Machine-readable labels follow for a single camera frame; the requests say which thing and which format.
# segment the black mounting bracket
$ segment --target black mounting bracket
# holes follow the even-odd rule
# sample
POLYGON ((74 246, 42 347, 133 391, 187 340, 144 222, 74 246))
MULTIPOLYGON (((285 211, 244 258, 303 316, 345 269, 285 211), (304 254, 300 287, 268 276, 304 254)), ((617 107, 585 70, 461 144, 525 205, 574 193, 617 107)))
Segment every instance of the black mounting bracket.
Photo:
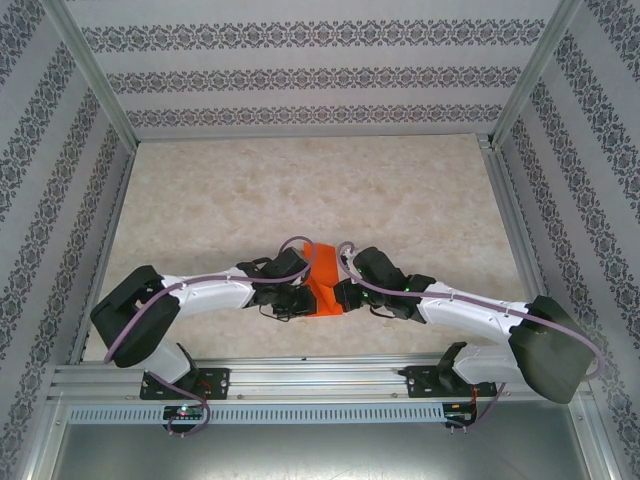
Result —
MULTIPOLYGON (((398 371, 398 375, 406 378, 409 398, 453 398, 473 396, 473 385, 460 382, 453 386, 445 386, 440 382, 438 367, 435 365, 413 365, 398 371)), ((495 383, 479 383, 478 398, 495 397, 498 390, 495 383)))
MULTIPOLYGON (((200 368, 191 393, 206 400, 226 400, 231 370, 228 368, 200 368)), ((189 400, 158 383, 148 372, 142 377, 142 400, 189 400)))

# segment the patterned wallpaper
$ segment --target patterned wallpaper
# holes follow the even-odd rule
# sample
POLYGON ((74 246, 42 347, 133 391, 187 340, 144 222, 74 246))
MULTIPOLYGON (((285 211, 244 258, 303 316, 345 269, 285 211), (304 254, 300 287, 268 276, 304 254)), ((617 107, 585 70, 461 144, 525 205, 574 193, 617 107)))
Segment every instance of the patterned wallpaper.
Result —
POLYGON ((557 2, 67 5, 152 139, 489 133, 557 2))
POLYGON ((0 2, 0 479, 66 363, 129 162, 42 7, 0 2))
POLYGON ((640 478, 639 10, 584 2, 502 145, 546 288, 607 368, 596 401, 640 478))

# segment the metal profile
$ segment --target metal profile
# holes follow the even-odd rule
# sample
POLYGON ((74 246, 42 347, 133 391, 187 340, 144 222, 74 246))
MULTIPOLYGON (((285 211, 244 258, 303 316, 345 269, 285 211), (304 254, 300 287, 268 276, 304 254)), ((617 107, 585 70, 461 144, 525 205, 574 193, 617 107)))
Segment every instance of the metal profile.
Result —
POLYGON ((41 3, 127 151, 131 153, 140 141, 65 0, 42 0, 41 3))
POLYGON ((502 145, 508 137, 511 127, 529 98, 529 94, 540 75, 542 75, 549 59, 553 56, 553 51, 560 43, 560 39, 582 3, 582 0, 560 0, 558 3, 558 7, 542 32, 542 36, 531 58, 529 58, 529 62, 522 71, 522 75, 520 75, 498 117, 496 126, 491 134, 494 147, 502 145))
MULTIPOLYGON (((70 425, 158 425, 163 420, 162 405, 73 406, 70 425)), ((398 402, 315 405, 215 405, 209 423, 217 425, 312 425, 357 423, 444 422, 441 403, 398 402)), ((176 424, 197 424, 197 420, 176 420, 176 424)))
POLYGON ((525 288, 527 299, 533 300, 538 295, 545 295, 546 288, 518 207, 513 185, 505 170, 502 154, 491 146, 489 137, 487 135, 476 135, 476 137, 520 280, 525 288))

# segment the floor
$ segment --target floor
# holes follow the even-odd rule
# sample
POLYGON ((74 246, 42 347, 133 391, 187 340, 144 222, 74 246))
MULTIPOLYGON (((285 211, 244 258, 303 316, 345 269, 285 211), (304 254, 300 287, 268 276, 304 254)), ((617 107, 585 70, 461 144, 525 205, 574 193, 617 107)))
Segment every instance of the floor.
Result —
MULTIPOLYGON (((139 265, 196 275, 274 255, 292 235, 375 245, 405 274, 524 299, 474 135, 142 144, 102 294, 139 265)), ((361 309, 288 324, 256 309, 180 320, 194 358, 442 352, 464 331, 361 309)), ((85 360, 106 349, 92 332, 85 360)))

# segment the cable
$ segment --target cable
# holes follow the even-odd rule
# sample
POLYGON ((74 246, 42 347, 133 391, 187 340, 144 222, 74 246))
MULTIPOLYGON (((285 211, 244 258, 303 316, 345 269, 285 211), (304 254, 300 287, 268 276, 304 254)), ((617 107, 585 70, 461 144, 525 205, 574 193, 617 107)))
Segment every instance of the cable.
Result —
POLYGON ((576 333, 569 328, 563 327, 562 325, 555 324, 553 322, 550 322, 549 320, 545 320, 544 318, 539 318, 528 313, 518 312, 516 310, 509 310, 508 308, 503 307, 501 305, 494 305, 492 303, 467 297, 465 295, 459 295, 459 294, 452 295, 450 293, 441 293, 441 292, 406 292, 406 291, 398 291, 398 290, 388 290, 386 288, 378 287, 376 285, 373 285, 363 280, 362 278, 358 277, 357 275, 349 271, 349 268, 347 267, 347 265, 345 265, 341 256, 342 251, 346 247, 349 247, 351 251, 355 250, 355 245, 353 244, 353 242, 342 242, 336 249, 336 257, 338 260, 338 265, 340 266, 342 271, 349 278, 351 278, 351 280, 353 280, 356 283, 359 283, 360 285, 370 290, 373 290, 374 292, 383 293, 385 295, 395 295, 398 297, 443 298, 447 300, 460 300, 461 302, 471 303, 472 305, 477 305, 479 307, 495 310, 496 312, 499 312, 499 313, 505 313, 508 315, 513 315, 516 317, 523 318, 525 320, 529 320, 534 323, 539 323, 540 325, 544 325, 545 327, 551 328, 553 330, 557 330, 561 333, 564 333, 565 335, 569 335, 570 337, 574 338, 575 340, 585 345, 587 348, 589 348, 589 350, 593 352, 595 357, 598 359, 598 365, 596 366, 596 369, 593 372, 589 373, 584 377, 584 380, 592 380, 600 376, 604 371, 605 359, 600 349, 587 337, 580 335, 579 333, 576 333))
POLYGON ((476 428, 476 426, 483 422, 487 416, 489 415, 489 412, 491 412, 491 410, 493 410, 493 408, 496 406, 496 404, 498 403, 498 399, 500 398, 500 395, 502 395, 502 391, 504 390, 504 387, 506 386, 506 383, 503 383, 500 385, 500 387, 498 388, 498 391, 496 393, 496 396, 493 397, 491 399, 491 401, 489 402, 489 405, 487 405, 487 408, 484 409, 484 411, 482 412, 482 414, 476 419, 475 422, 473 422, 471 425, 469 425, 467 427, 467 430, 472 430, 474 428, 476 428))
POLYGON ((202 409, 204 411, 207 412, 205 419, 203 420, 202 423, 196 425, 195 427, 193 427, 191 430, 189 430, 188 432, 182 432, 182 433, 178 433, 175 432, 173 430, 171 430, 171 424, 173 423, 173 421, 178 418, 178 417, 171 417, 169 419, 169 422, 167 423, 167 431, 169 432, 169 435, 174 436, 174 435, 178 435, 182 438, 184 437, 188 437, 190 435, 195 435, 196 433, 198 433, 200 430, 202 430, 203 428, 205 428, 208 424, 209 421, 211 420, 211 408, 209 408, 209 404, 207 403, 207 400, 204 398, 200 398, 197 395, 194 395, 191 392, 187 392, 186 390, 183 390, 181 388, 176 387, 175 385, 172 385, 171 383, 167 382, 164 378, 159 377, 158 375, 156 375, 153 372, 149 372, 149 375, 156 381, 158 382, 160 385, 162 385, 165 388, 168 388, 170 390, 173 390, 176 393, 179 393, 180 395, 184 395, 185 397, 191 398, 197 402, 200 403, 200 405, 202 405, 202 409))
POLYGON ((369 313, 371 313, 371 315, 374 315, 374 316, 380 317, 380 318, 391 318, 391 319, 396 318, 396 317, 392 317, 391 315, 384 315, 382 313, 378 313, 373 309, 373 307, 369 307, 369 313))
POLYGON ((120 332, 120 335, 118 335, 115 341, 111 344, 111 347, 109 347, 109 350, 107 351, 107 354, 104 357, 103 363, 111 362, 111 360, 113 359, 113 356, 118 351, 118 348, 120 348, 120 345, 122 345, 124 340, 127 338, 127 335, 129 335, 129 332, 131 332, 133 327, 137 325, 137 323, 140 321, 142 316, 147 312, 147 310, 149 310, 149 308, 151 308, 151 306, 154 303, 160 300, 160 298, 164 297, 170 292, 173 292, 174 290, 185 288, 185 287, 188 287, 189 285, 195 285, 197 283, 211 282, 214 280, 249 282, 249 283, 286 283, 286 282, 290 282, 291 280, 295 280, 296 278, 304 276, 311 269, 311 266, 316 260, 317 251, 316 251, 315 243, 313 243, 310 239, 308 239, 303 235, 296 235, 295 237, 291 237, 290 239, 288 239, 286 242, 282 244, 282 246, 280 247, 280 250, 278 251, 278 254, 282 253, 284 249, 287 248, 287 246, 291 242, 294 242, 296 240, 303 240, 307 242, 309 245, 311 245, 311 259, 302 270, 300 270, 298 273, 294 273, 293 275, 289 275, 288 277, 251 278, 251 277, 239 277, 235 275, 220 275, 220 274, 202 275, 200 277, 193 277, 193 278, 184 280, 182 282, 174 283, 173 285, 169 285, 163 290, 160 290, 153 297, 151 297, 148 302, 142 305, 142 307, 140 307, 140 310, 138 310, 136 314, 131 318, 131 320, 129 320, 129 323, 127 323, 126 327, 122 329, 122 331, 120 332))

